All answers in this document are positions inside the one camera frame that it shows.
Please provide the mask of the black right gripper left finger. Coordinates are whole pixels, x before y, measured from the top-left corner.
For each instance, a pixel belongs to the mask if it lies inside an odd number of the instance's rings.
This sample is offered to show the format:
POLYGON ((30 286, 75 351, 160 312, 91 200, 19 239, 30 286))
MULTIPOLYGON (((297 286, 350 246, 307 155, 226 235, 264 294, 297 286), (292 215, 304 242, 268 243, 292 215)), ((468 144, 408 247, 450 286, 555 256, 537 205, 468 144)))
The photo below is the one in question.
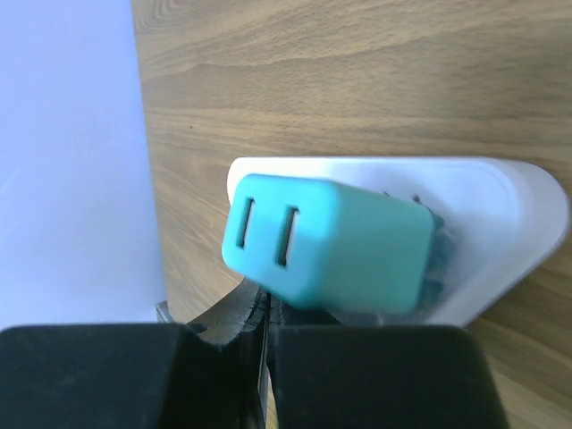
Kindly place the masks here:
POLYGON ((1 333, 4 428, 261 428, 268 297, 241 282, 186 324, 1 333))

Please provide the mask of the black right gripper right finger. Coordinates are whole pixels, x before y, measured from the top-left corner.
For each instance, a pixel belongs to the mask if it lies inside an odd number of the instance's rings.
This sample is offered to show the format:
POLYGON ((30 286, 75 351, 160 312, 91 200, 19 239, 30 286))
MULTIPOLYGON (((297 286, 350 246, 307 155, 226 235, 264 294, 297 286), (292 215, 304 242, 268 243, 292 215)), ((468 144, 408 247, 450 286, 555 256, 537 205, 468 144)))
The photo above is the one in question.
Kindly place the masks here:
POLYGON ((506 428, 484 353, 448 325, 344 325, 271 299, 281 428, 506 428))

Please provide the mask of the teal usb charger plug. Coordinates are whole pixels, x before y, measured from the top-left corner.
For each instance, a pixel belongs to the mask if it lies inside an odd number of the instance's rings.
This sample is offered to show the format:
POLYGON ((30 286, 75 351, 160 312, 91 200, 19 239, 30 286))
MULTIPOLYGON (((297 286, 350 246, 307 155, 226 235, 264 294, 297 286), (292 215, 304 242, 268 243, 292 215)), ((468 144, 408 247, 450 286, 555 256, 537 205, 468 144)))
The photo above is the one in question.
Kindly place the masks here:
POLYGON ((408 313, 437 222, 425 206, 333 181, 249 174, 223 236, 224 263, 293 307, 408 313))

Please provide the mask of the white triangular power strip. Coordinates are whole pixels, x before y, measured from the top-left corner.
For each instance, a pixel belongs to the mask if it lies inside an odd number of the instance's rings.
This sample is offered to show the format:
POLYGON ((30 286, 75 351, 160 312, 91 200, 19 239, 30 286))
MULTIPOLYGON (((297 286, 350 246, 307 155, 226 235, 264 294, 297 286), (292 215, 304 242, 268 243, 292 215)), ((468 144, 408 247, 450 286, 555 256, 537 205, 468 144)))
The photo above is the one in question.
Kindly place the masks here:
POLYGON ((407 322, 465 326, 529 275, 565 240, 571 203, 544 169, 471 156, 258 156, 235 159, 234 196, 251 174, 326 179, 401 199, 419 198, 452 233, 442 297, 407 322))

